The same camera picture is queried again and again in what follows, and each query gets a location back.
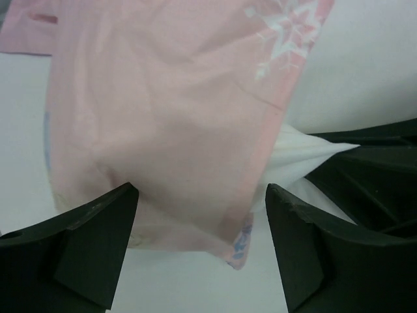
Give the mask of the white pillow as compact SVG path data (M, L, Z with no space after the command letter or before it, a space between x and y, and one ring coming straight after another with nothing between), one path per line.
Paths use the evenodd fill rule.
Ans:
M347 147L320 132L373 127L416 117L416 2L336 1L291 97L254 198L268 183L346 219L306 174Z

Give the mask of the pink purple pillowcase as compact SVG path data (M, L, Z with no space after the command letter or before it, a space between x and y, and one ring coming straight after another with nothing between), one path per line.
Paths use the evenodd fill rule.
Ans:
M129 245L246 263L253 198L332 1L12 1L1 51L46 55L59 211L131 183Z

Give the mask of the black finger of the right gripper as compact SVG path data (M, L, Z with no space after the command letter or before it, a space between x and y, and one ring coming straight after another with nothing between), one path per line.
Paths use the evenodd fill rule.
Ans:
M416 120L318 133L351 143L307 179L360 226L387 235L416 234Z

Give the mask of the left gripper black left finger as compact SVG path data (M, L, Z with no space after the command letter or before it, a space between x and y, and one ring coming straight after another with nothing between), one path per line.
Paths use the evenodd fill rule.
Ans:
M1 236L2 312L111 309L136 215L130 183Z

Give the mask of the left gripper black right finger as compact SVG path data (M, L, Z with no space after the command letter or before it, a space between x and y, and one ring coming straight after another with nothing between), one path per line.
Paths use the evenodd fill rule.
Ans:
M357 226L270 184L266 212L289 312L415 312L416 240Z

